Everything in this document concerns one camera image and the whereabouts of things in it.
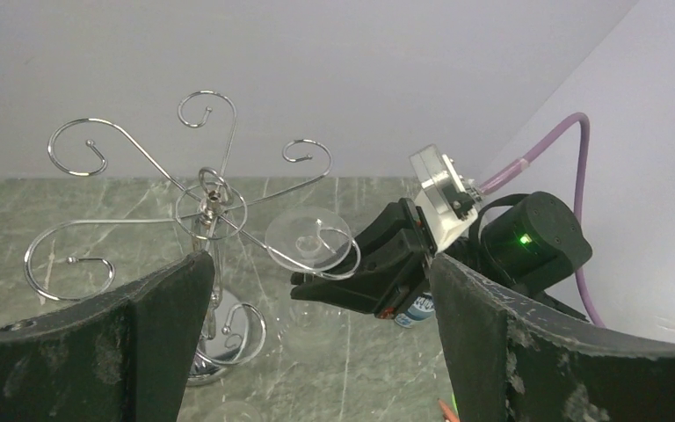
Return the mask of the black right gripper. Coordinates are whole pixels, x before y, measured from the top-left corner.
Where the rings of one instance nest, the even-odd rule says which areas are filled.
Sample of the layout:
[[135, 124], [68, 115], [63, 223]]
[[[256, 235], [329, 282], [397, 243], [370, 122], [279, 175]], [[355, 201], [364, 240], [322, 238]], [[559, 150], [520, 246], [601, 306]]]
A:
[[389, 203], [357, 236], [357, 278], [290, 276], [290, 298], [320, 302], [375, 317], [397, 317], [427, 289], [424, 265], [434, 251], [420, 207], [411, 199]]

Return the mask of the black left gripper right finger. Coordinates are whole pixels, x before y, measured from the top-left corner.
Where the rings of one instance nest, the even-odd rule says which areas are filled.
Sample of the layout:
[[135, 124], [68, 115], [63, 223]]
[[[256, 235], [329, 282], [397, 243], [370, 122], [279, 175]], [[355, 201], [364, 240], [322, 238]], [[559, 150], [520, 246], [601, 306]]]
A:
[[463, 421], [675, 421], [675, 344], [600, 328], [446, 255], [430, 268]]

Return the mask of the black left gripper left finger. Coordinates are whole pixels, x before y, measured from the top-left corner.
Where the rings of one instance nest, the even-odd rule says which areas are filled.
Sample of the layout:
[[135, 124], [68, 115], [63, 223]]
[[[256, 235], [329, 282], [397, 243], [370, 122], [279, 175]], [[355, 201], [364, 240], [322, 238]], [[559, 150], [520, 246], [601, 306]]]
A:
[[0, 421], [173, 421], [215, 275], [204, 251], [0, 328]]

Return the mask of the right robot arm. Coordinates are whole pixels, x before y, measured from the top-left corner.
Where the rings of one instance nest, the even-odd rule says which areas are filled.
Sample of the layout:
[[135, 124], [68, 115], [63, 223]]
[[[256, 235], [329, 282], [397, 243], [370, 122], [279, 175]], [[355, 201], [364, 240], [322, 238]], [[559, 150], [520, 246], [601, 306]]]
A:
[[[591, 257], [573, 211], [551, 193], [516, 193], [492, 201], [487, 212], [501, 215], [486, 225], [474, 222], [444, 253], [489, 280], [562, 313], [585, 320], [583, 313], [547, 294], [547, 289], [577, 272]], [[337, 266], [354, 269], [345, 280], [293, 273], [290, 297], [320, 302], [408, 326], [434, 311], [430, 264], [439, 248], [420, 206], [408, 198], [389, 203], [357, 236], [358, 252]]]

